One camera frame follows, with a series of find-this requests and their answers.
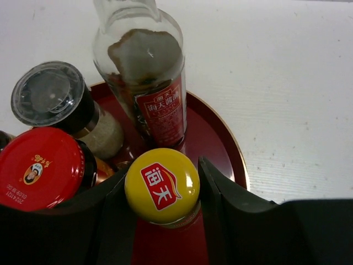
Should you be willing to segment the red lid sauce jar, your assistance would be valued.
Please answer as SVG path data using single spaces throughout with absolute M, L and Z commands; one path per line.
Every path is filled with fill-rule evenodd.
M 31 129 L 1 151 L 1 205 L 53 208 L 114 173 L 83 141 L 60 129 Z

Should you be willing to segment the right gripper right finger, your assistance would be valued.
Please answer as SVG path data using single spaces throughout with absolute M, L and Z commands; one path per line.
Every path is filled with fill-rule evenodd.
M 265 200 L 198 161 L 211 264 L 351 264 L 352 200 Z

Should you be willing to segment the silver cap spice shaker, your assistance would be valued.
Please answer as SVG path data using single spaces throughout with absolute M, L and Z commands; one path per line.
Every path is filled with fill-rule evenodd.
M 82 74 L 70 63 L 49 61 L 30 69 L 14 86 L 10 104 L 23 124 L 61 129 L 102 160 L 123 147 L 120 123 L 93 99 Z

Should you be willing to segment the red chili sauce bottle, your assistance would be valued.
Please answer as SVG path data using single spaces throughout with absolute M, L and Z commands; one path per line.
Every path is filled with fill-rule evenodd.
M 139 156 L 127 171 L 124 188 L 130 208 L 151 224 L 180 228 L 200 210 L 197 169 L 173 149 L 153 149 Z

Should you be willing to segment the tall dark soy sauce bottle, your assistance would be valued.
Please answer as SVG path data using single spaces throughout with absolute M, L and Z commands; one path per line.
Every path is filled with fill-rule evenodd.
M 94 64 L 141 136 L 152 146 L 182 142 L 185 55 L 179 24 L 155 1 L 95 1 Z

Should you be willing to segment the small yellow label bottle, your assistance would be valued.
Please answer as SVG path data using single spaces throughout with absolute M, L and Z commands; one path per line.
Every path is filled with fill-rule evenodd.
M 14 135 L 6 133 L 4 131 L 0 131 L 0 149 L 3 149 L 15 138 Z

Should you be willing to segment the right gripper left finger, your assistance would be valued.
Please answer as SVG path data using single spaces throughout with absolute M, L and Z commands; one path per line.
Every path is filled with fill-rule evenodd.
M 127 169 L 52 209 L 1 206 L 1 264 L 130 264 L 137 217 Z

